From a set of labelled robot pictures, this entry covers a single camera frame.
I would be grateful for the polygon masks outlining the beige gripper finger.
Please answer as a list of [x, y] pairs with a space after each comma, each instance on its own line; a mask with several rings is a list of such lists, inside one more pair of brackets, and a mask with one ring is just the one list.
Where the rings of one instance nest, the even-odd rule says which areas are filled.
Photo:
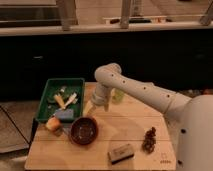
[[108, 112], [108, 110], [109, 110], [109, 105], [110, 105], [110, 97], [107, 97], [106, 103], [105, 103], [105, 105], [104, 105], [104, 111], [105, 111], [105, 112]]
[[91, 101], [88, 101], [84, 106], [83, 115], [90, 116], [95, 109], [96, 109], [96, 106]]

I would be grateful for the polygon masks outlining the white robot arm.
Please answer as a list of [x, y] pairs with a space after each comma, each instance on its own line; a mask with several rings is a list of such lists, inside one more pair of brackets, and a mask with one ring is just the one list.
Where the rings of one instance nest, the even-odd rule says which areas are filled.
[[213, 171], [213, 95], [194, 98], [122, 75], [119, 64], [110, 63], [94, 72], [97, 82], [92, 106], [109, 104], [113, 88], [119, 89], [164, 116], [180, 122], [176, 171]]

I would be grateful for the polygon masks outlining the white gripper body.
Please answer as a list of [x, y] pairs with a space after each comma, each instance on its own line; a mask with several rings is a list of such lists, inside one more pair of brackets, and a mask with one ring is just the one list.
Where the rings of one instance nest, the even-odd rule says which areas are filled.
[[97, 83], [95, 90], [92, 93], [91, 101], [97, 106], [104, 106], [107, 97], [110, 97], [112, 88]]

